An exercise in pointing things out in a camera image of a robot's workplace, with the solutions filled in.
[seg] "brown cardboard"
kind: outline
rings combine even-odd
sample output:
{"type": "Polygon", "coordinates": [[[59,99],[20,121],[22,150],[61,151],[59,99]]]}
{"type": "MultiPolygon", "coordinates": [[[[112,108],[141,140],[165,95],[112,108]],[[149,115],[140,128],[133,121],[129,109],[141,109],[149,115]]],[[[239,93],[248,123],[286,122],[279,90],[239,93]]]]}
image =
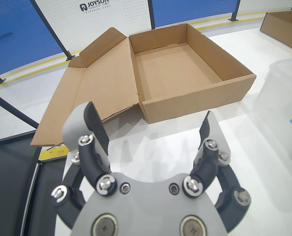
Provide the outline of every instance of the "brown cardboard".
{"type": "Polygon", "coordinates": [[[266,13],[260,31],[292,48],[292,11],[266,13]]]}
{"type": "Polygon", "coordinates": [[[65,120],[87,101],[103,121],[139,104],[153,123],[240,101],[255,78],[190,25],[129,38],[110,28],[70,61],[31,145],[63,142],[65,120]]]}

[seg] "textured grip pad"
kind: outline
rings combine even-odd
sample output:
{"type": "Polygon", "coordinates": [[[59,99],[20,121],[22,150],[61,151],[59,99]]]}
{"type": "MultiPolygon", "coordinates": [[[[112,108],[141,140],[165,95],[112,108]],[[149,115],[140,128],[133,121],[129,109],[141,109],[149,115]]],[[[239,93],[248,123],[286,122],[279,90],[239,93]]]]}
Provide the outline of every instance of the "textured grip pad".
{"type": "Polygon", "coordinates": [[[108,155],[108,145],[110,140],[93,102],[89,102],[85,108],[84,121],[88,129],[94,133],[105,153],[108,155]]]}

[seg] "silver metal plate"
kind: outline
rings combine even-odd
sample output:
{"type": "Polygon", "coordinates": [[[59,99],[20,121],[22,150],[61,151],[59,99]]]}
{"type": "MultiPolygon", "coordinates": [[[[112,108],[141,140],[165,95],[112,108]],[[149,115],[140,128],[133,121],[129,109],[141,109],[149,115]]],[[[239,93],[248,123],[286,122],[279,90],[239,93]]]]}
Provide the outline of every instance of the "silver metal plate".
{"type": "Polygon", "coordinates": [[[182,190],[182,182],[188,174],[156,183],[132,180],[121,173],[112,173],[118,187],[127,182],[130,191],[117,192],[103,197],[94,192],[79,214],[71,236],[92,235],[93,222],[102,214],[111,214],[118,221],[118,236],[180,236],[182,220],[197,216],[206,226],[208,236],[225,236],[227,231],[212,201],[204,192],[196,199],[187,197],[182,190]],[[180,187],[180,192],[169,192],[171,183],[180,187]]]}

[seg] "cardboard box lid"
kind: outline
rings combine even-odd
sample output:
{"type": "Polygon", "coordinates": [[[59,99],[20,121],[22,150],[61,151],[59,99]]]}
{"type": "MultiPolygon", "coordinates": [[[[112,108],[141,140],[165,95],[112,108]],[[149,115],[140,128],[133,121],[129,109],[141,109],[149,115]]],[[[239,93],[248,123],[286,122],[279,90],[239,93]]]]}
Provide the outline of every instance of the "cardboard box lid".
{"type": "Polygon", "coordinates": [[[115,28],[108,29],[70,61],[31,145],[62,143],[66,119],[76,106],[87,101],[94,102],[102,120],[138,103],[130,41],[115,28]]]}

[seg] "cardboard box flap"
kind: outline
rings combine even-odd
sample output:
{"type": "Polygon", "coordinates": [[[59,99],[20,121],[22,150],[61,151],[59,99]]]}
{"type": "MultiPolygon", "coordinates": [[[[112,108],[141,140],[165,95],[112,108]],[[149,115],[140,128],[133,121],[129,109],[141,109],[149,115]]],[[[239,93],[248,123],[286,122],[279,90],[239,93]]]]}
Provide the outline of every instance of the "cardboard box flap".
{"type": "Polygon", "coordinates": [[[62,128],[73,110],[85,69],[68,67],[43,115],[31,145],[53,146],[63,142],[62,128]]]}
{"type": "Polygon", "coordinates": [[[73,108],[88,101],[102,120],[138,103],[128,38],[87,67],[73,108]]]}
{"type": "Polygon", "coordinates": [[[154,48],[186,42],[187,24],[180,24],[167,28],[153,29],[130,36],[135,53],[154,48]]]}
{"type": "Polygon", "coordinates": [[[126,39],[126,36],[119,32],[116,28],[109,28],[79,53],[82,60],[82,65],[84,67],[90,66],[98,58],[102,57],[124,39],[126,39]]]}

